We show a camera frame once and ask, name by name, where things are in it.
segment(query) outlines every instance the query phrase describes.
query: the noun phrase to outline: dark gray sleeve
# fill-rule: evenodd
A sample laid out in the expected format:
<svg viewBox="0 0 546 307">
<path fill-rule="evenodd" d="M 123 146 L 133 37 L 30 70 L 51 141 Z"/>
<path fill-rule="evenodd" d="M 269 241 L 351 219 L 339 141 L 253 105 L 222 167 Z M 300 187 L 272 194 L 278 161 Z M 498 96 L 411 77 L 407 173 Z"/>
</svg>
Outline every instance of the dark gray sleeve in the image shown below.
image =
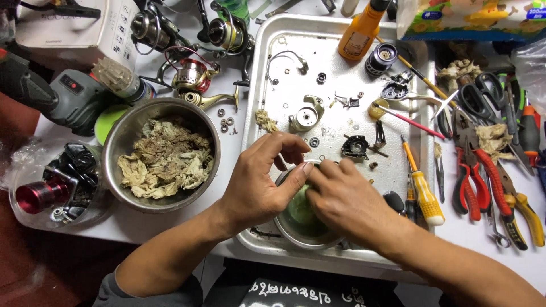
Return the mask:
<svg viewBox="0 0 546 307">
<path fill-rule="evenodd" d="M 121 290 L 117 285 L 114 272 L 103 279 L 93 307 L 198 307 L 202 303 L 203 290 L 193 275 L 190 275 L 188 280 L 171 294 L 139 298 Z"/>
</svg>

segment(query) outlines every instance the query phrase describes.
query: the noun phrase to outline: metal bowl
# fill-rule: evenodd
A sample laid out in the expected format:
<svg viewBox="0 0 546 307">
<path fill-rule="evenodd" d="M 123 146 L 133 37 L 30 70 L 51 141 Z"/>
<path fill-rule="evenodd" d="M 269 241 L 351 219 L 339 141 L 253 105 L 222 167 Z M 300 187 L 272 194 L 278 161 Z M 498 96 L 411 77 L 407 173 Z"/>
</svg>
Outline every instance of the metal bowl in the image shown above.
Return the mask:
<svg viewBox="0 0 546 307">
<path fill-rule="evenodd" d="M 321 163 L 319 160 L 305 160 L 305 162 L 313 162 L 315 165 Z M 295 167 L 296 165 L 291 165 L 286 172 L 282 172 L 275 181 L 275 184 L 279 186 L 283 183 L 288 176 L 288 173 Z M 288 206 L 281 214 L 275 217 L 275 225 L 277 225 L 277 228 L 282 235 L 293 244 L 308 250 L 324 250 L 343 241 L 344 237 L 336 234 L 323 224 L 318 225 L 321 228 L 319 231 L 307 231 L 308 229 L 304 228 L 305 226 L 299 225 L 291 218 Z"/>
<path fill-rule="evenodd" d="M 209 178 L 198 188 L 179 189 L 173 196 L 161 199 L 137 198 L 130 188 L 121 186 L 123 174 L 117 165 L 117 159 L 121 155 L 131 155 L 133 144 L 142 137 L 142 128 L 148 119 L 161 119 L 177 114 L 191 123 L 193 133 L 200 132 L 212 138 L 211 147 L 215 160 Z M 144 213 L 171 212 L 191 204 L 209 187 L 220 164 L 220 139 L 208 115 L 196 105 L 177 98 L 155 98 L 131 108 L 118 120 L 104 143 L 102 160 L 106 183 L 117 199 Z"/>
</svg>

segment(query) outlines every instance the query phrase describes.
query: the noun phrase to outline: red pliers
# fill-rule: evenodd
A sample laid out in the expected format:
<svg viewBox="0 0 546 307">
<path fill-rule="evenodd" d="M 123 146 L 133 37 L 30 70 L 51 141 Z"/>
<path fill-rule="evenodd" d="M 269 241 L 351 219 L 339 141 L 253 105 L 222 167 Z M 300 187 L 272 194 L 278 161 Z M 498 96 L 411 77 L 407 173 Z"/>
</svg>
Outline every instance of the red pliers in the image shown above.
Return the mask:
<svg viewBox="0 0 546 307">
<path fill-rule="evenodd" d="M 459 214 L 470 212 L 470 219 L 473 221 L 479 221 L 481 219 L 480 213 L 487 211 L 491 197 L 485 181 L 479 175 L 478 168 L 481 163 L 491 178 L 493 195 L 497 205 L 501 209 L 502 203 L 500 204 L 499 200 L 504 202 L 506 207 L 504 211 L 501 209 L 501 212 L 509 214 L 511 210 L 504 200 L 498 171 L 489 155 L 479 148 L 476 127 L 465 114 L 456 109 L 453 111 L 453 121 L 453 139 L 458 152 L 459 165 L 459 176 L 455 182 L 452 199 L 455 211 Z M 470 185 L 469 177 L 474 181 L 476 193 Z"/>
</svg>

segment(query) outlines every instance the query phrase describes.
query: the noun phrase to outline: tissue box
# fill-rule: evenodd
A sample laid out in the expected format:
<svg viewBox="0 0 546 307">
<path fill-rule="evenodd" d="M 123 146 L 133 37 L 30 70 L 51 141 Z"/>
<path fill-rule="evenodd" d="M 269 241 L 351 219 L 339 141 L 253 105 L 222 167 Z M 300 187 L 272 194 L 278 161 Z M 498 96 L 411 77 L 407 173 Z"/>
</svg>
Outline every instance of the tissue box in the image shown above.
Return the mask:
<svg viewBox="0 0 546 307">
<path fill-rule="evenodd" d="M 546 1 L 399 1 L 396 20 L 399 39 L 524 42 L 544 36 Z"/>
<path fill-rule="evenodd" d="M 44 5 L 48 1 L 25 2 Z M 58 16 L 52 10 L 40 12 L 19 6 L 15 40 L 30 48 L 33 60 L 49 68 L 54 62 L 91 67 L 107 56 L 133 71 L 137 52 L 130 38 L 130 23 L 140 11 L 134 1 L 79 0 L 78 4 L 101 10 L 100 19 Z"/>
</svg>

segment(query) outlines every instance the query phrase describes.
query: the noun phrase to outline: orange bottle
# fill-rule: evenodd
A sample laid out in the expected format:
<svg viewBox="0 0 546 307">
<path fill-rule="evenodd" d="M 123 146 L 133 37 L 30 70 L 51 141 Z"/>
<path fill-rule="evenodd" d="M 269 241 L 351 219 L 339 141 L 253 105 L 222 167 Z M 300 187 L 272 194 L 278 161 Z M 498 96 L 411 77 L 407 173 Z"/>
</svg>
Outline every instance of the orange bottle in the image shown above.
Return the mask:
<svg viewBox="0 0 546 307">
<path fill-rule="evenodd" d="M 379 33 L 379 22 L 390 0 L 370 0 L 364 12 L 355 17 L 340 40 L 337 52 L 344 58 L 360 61 Z"/>
</svg>

